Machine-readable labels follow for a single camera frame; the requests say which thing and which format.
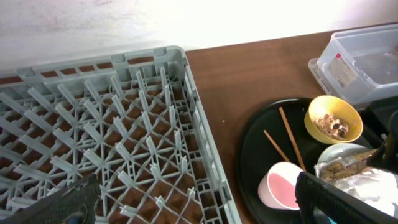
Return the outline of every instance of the bowl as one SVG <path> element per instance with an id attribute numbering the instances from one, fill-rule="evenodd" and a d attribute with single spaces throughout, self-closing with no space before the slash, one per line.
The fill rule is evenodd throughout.
<path id="1" fill-rule="evenodd" d="M 297 177 L 303 170 L 289 162 L 274 164 L 258 186 L 260 200 L 270 208 L 300 210 L 296 203 Z"/>
<path id="2" fill-rule="evenodd" d="M 345 137 L 346 140 L 342 141 L 329 137 L 315 126 L 313 119 L 326 113 L 333 113 L 336 117 L 348 122 L 350 127 Z M 355 141 L 361 136 L 363 130 L 362 119 L 358 112 L 349 103 L 334 96 L 319 96 L 313 99 L 305 114 L 304 123 L 308 133 L 325 144 Z"/>

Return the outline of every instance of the white wall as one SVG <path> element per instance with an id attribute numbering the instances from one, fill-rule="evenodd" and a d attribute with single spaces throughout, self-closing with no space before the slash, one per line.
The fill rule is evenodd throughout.
<path id="1" fill-rule="evenodd" d="M 115 45 L 191 50 L 394 21 L 397 0 L 1 0 L 0 70 Z"/>

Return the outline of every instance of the gray plastic dish rack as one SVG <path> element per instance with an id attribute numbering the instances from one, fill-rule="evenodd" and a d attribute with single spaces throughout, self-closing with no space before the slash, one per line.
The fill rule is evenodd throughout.
<path id="1" fill-rule="evenodd" d="M 0 77 L 0 219 L 95 173 L 96 223 L 241 223 L 181 48 Z"/>

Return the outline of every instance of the chopsticks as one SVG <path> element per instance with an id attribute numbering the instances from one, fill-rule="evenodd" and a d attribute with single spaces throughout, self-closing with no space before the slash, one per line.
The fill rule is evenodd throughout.
<path id="1" fill-rule="evenodd" d="M 276 144 L 276 142 L 271 138 L 271 136 L 268 134 L 268 132 L 266 130 L 264 130 L 264 134 L 266 134 L 266 136 L 268 137 L 269 141 L 274 145 L 274 147 L 276 148 L 276 150 L 279 152 L 279 154 L 284 158 L 284 160 L 286 162 L 290 162 L 289 159 L 287 158 L 287 156 L 284 154 L 284 152 L 282 152 L 282 150 L 280 149 L 280 147 Z"/>
<path id="2" fill-rule="evenodd" d="M 282 107 L 279 108 L 279 112 L 280 115 L 282 116 L 282 120 L 284 121 L 285 124 L 285 128 L 287 130 L 287 134 L 289 135 L 290 141 L 292 142 L 293 148 L 294 148 L 294 152 L 296 153 L 297 159 L 298 159 L 298 163 L 300 164 L 301 169 L 303 169 L 304 171 L 307 171 L 305 169 L 304 166 L 304 162 L 303 159 L 301 157 L 299 148 L 297 147 L 297 143 L 293 137 L 293 133 L 292 130 L 290 129 L 289 123 L 287 122 L 286 116 L 285 116 L 285 112 L 282 109 Z M 264 134 L 267 136 L 268 140 L 270 140 L 270 142 L 272 143 L 272 145 L 276 148 L 276 150 L 279 152 L 279 154 L 284 158 L 284 160 L 286 162 L 290 162 L 289 159 L 287 158 L 287 156 L 282 152 L 282 150 L 280 149 L 280 147 L 276 144 L 276 142 L 271 138 L 271 136 L 268 134 L 268 132 L 266 130 L 264 130 Z"/>

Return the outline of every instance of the black object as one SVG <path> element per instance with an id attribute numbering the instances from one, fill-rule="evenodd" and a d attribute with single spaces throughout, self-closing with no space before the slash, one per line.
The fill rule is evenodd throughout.
<path id="1" fill-rule="evenodd" d="M 384 144 L 368 159 L 367 165 L 398 174 L 398 111 L 391 115 Z"/>
<path id="2" fill-rule="evenodd" d="M 301 172 L 298 176 L 295 194 L 303 223 L 306 224 L 330 223 L 328 220 L 316 219 L 316 211 L 322 211 L 325 216 L 339 224 L 398 222 L 394 217 L 363 203 L 308 172 Z"/>
<path id="3" fill-rule="evenodd" d="M 361 113 L 361 117 L 363 123 L 378 136 L 388 135 L 388 121 L 395 111 L 398 111 L 398 96 L 373 101 Z"/>
<path id="4" fill-rule="evenodd" d="M 330 145 L 318 142 L 305 129 L 304 116 L 311 101 L 312 99 L 308 98 L 291 98 L 271 103 L 257 112 L 243 129 L 241 144 L 236 155 L 237 180 L 244 202 L 258 223 L 300 222 L 298 211 L 276 210 L 265 206 L 258 197 L 257 188 L 271 166 L 283 161 L 263 133 L 264 129 L 284 151 L 289 160 L 299 166 L 279 113 L 280 106 L 284 109 L 305 167 L 309 173 L 314 174 L 313 167 L 320 154 Z M 369 138 L 372 138 L 371 141 L 360 137 L 354 143 L 370 149 L 379 147 L 382 141 L 368 128 L 364 129 L 363 136 L 366 133 Z M 373 142 L 377 146 L 370 145 L 369 142 Z"/>
<path id="5" fill-rule="evenodd" d="M 0 224 L 92 224 L 100 197 L 100 185 L 96 175 L 91 174 L 0 221 Z"/>

